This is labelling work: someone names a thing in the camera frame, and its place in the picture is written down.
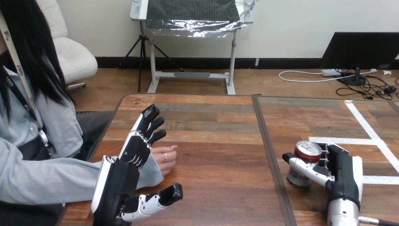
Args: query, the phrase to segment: can lid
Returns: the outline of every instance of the can lid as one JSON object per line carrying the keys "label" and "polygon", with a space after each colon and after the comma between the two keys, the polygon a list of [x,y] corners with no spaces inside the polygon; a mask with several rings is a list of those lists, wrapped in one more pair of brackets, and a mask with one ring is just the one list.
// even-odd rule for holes
{"label": "can lid", "polygon": [[299,141],[296,147],[307,156],[318,156],[322,153],[321,147],[311,141]]}

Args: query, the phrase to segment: gray shirt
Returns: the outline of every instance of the gray shirt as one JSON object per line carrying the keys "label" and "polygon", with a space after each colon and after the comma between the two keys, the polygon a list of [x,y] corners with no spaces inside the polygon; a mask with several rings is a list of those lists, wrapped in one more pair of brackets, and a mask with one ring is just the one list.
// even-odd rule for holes
{"label": "gray shirt", "polygon": [[[19,76],[10,70],[8,73],[27,99]],[[54,159],[25,161],[17,147],[35,139],[38,127],[9,89],[8,93],[12,109],[10,120],[0,98],[0,200],[21,204],[92,200],[101,163],[69,158],[83,143],[73,104],[65,100],[66,106],[62,106],[46,100],[42,94],[32,97],[36,116],[41,125],[46,125],[46,135],[54,146],[51,149]],[[155,186],[162,180],[161,171],[150,155],[140,169],[137,189]]]}

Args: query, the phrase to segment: white chair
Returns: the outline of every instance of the white chair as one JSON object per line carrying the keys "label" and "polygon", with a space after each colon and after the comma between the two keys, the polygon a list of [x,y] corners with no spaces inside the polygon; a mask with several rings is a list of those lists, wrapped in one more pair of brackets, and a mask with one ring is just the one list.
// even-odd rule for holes
{"label": "white chair", "polygon": [[[56,0],[36,0],[51,29],[54,45],[65,83],[71,83],[95,75],[97,61],[87,48],[68,39],[68,30]],[[67,88],[85,87],[85,83],[70,85]]]}

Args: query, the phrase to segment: prosthetic hand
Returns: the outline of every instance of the prosthetic hand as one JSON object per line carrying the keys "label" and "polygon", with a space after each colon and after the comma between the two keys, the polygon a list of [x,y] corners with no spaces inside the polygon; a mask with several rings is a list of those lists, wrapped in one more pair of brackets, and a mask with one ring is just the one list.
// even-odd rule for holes
{"label": "prosthetic hand", "polygon": [[316,143],[323,151],[318,164],[302,160],[292,153],[284,161],[328,192],[328,226],[358,226],[363,191],[363,165],[360,157],[351,157],[336,144]]}
{"label": "prosthetic hand", "polygon": [[151,153],[151,145],[166,135],[165,130],[153,134],[164,122],[155,119],[160,111],[154,105],[145,109],[123,145],[118,158],[103,157],[91,210],[94,226],[127,226],[148,218],[183,198],[180,184],[148,195],[135,197],[141,168]]}

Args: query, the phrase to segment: red can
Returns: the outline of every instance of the red can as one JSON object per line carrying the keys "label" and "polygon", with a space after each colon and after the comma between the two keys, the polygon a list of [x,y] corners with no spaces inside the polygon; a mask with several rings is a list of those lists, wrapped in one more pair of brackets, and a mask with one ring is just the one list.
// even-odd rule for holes
{"label": "red can", "polygon": [[[294,155],[302,160],[317,163],[321,158],[321,147],[314,142],[299,141],[294,150]],[[306,187],[311,185],[311,179],[289,167],[287,179],[296,186]]]}

